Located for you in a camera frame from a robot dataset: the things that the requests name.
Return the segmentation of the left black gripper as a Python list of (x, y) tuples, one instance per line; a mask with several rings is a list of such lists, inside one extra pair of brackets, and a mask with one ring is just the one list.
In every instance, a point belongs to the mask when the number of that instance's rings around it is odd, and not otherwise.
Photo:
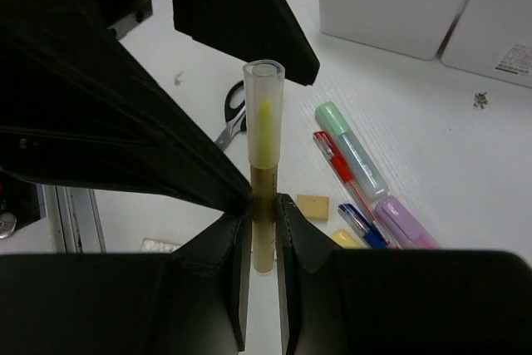
[[(312, 85), (320, 63), (286, 0), (172, 0), (175, 30)], [(116, 40), (151, 0), (1, 0), (1, 169), (20, 180), (164, 195), (242, 215), (249, 182)]]

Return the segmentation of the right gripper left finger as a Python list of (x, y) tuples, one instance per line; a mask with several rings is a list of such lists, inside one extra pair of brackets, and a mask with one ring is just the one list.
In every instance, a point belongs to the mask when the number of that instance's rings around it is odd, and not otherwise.
[(174, 256), (171, 352), (241, 352), (245, 348), (251, 226), (224, 214)]

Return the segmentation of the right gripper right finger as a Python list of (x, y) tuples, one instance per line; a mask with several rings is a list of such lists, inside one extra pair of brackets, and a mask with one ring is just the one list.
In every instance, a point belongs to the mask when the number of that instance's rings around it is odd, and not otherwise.
[(303, 216), (290, 195), (279, 194), (276, 206), (282, 352), (344, 353), (342, 248)]

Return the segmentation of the slim yellow highlighter pen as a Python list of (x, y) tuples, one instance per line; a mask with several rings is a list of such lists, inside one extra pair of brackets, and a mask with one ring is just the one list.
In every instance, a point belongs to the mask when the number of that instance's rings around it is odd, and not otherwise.
[(252, 187), (252, 258), (261, 276), (273, 270), (278, 163), (285, 69), (273, 60), (246, 64), (244, 91)]

